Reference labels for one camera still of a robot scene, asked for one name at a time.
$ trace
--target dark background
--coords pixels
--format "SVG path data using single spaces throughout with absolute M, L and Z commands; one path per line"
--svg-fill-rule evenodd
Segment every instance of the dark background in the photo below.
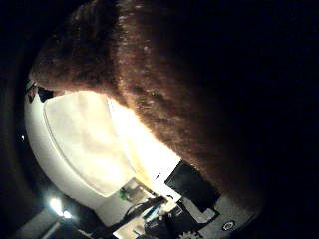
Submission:
M 17 92 L 42 42 L 81 2 L 0 2 L 2 235 L 41 207 L 24 182 L 16 152 L 14 130 L 23 120 L 15 117 Z M 245 113 L 237 117 L 268 190 L 262 214 L 236 238 L 319 238 L 318 3 L 218 1 L 214 6 L 224 34 L 221 65 L 237 78 L 232 87 Z

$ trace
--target black object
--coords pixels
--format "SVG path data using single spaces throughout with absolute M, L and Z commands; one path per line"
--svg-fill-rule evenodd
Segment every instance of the black object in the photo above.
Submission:
M 154 220 L 148 222 L 145 225 L 146 234 L 149 237 L 155 237 L 159 239 L 174 239 L 173 232 L 168 227 L 167 215 L 160 216 Z
M 200 211 L 211 207 L 219 194 L 192 166 L 181 161 L 165 184 L 191 200 Z
M 38 88 L 38 94 L 40 97 L 41 102 L 53 97 L 53 91 L 48 91 L 42 87 Z
M 130 212 L 130 213 L 127 212 L 126 215 L 123 217 L 123 219 L 121 221 L 119 221 L 118 223 L 116 223 L 116 224 L 114 224 L 114 225 L 112 225 L 111 227 L 108 227 L 108 228 L 107 227 L 101 227 L 101 228 L 97 229 L 93 233 L 93 237 L 94 238 L 100 238 L 100 237 L 106 238 L 106 237 L 109 237 L 115 231 L 117 231 L 120 227 L 122 227 L 123 225 L 127 224 L 128 222 L 130 222 L 135 217 L 141 215 L 148 208 L 153 207 L 153 206 L 161 205 L 164 202 L 165 202 L 165 199 L 162 196 L 149 199 L 147 202 L 141 204 L 141 206 L 137 207 L 132 212 Z

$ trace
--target white surface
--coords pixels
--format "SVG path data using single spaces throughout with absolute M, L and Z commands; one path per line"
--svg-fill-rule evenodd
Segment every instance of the white surface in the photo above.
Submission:
M 137 173 L 136 178 L 157 194 L 170 195 L 173 201 L 180 200 L 180 195 L 164 184 L 179 164 L 180 157 L 159 142 L 132 110 L 114 100 L 108 99 L 108 102 L 113 124 Z
M 68 95 L 61 96 L 59 99 L 55 98 L 46 100 L 46 103 L 54 100 L 56 103 L 55 109 L 57 110 L 56 120 L 58 120 L 61 125 L 65 126 L 65 130 L 74 130 L 74 127 L 70 125 L 70 122 L 65 120 L 65 118 L 69 117 L 70 115 L 64 114 L 63 111 L 60 111 L 59 109 L 62 108 L 64 104 L 61 99 L 66 96 Z M 104 112 L 107 111 L 106 106 L 107 105 L 105 104 L 103 109 Z M 33 149 L 39 165 L 47 174 L 47 176 L 65 194 L 92 209 L 98 208 L 106 200 L 106 196 L 108 196 L 107 194 L 103 194 L 106 191 L 99 192 L 97 190 L 99 186 L 101 186 L 101 178 L 97 178 L 100 182 L 99 185 L 94 188 L 94 182 L 91 182 L 92 185 L 86 182 L 81 174 L 71 166 L 71 163 L 65 158 L 65 155 L 61 153 L 60 148 L 51 137 L 50 131 L 47 128 L 44 117 L 44 104 L 40 101 L 38 95 L 36 95 L 32 104 L 29 103 L 27 98 L 25 100 L 25 123 L 31 148 Z M 68 140 L 69 146 L 72 146 L 69 138 L 65 138 L 65 140 Z M 111 184 L 109 195 L 117 188 L 121 187 L 122 183 L 125 184 L 126 178 L 131 177 L 131 175 L 132 173 L 125 174 L 124 179 L 122 179 L 120 183 L 118 181 L 114 182 L 113 180 L 106 181 L 106 184 L 104 184 L 106 187 Z
M 76 92 L 46 101 L 47 128 L 70 167 L 103 196 L 135 175 L 114 131 L 107 98 Z
M 180 195 L 164 181 L 180 158 L 133 111 L 108 102 L 92 92 L 59 96 L 45 104 L 38 95 L 32 104 L 26 99 L 28 137 L 40 166 L 60 190 L 94 209 L 107 225 L 119 221 L 131 206 L 113 193 L 134 176 L 158 195 L 172 196 L 164 208 L 170 211 Z

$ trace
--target small light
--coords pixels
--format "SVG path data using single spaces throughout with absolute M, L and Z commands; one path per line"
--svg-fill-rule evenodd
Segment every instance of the small light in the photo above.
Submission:
M 50 206 L 59 216 L 64 216 L 64 213 L 62 211 L 62 203 L 60 199 L 52 198 L 50 200 Z
M 72 214 L 69 211 L 64 211 L 63 217 L 66 219 L 70 219 L 70 218 L 72 218 Z

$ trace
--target wire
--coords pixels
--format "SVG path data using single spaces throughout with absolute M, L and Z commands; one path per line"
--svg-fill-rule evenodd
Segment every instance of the wire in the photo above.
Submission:
M 154 207 L 154 206 L 159 206 L 162 203 L 165 202 L 164 197 L 160 196 L 160 197 L 156 197 L 156 198 L 152 198 L 149 199 L 147 202 L 142 203 L 138 208 L 134 209 L 132 212 L 130 212 L 130 208 L 129 210 L 126 212 L 125 216 L 116 224 L 112 225 L 111 227 L 100 227 L 97 230 L 95 230 L 93 232 L 93 236 L 96 238 L 102 237 L 109 237 L 111 236 L 115 231 L 117 231 L 120 227 L 122 227 L 123 225 L 127 224 L 129 221 L 131 221 L 132 219 L 134 219 L 135 217 L 141 215 L 145 210 L 149 209 L 150 207 Z

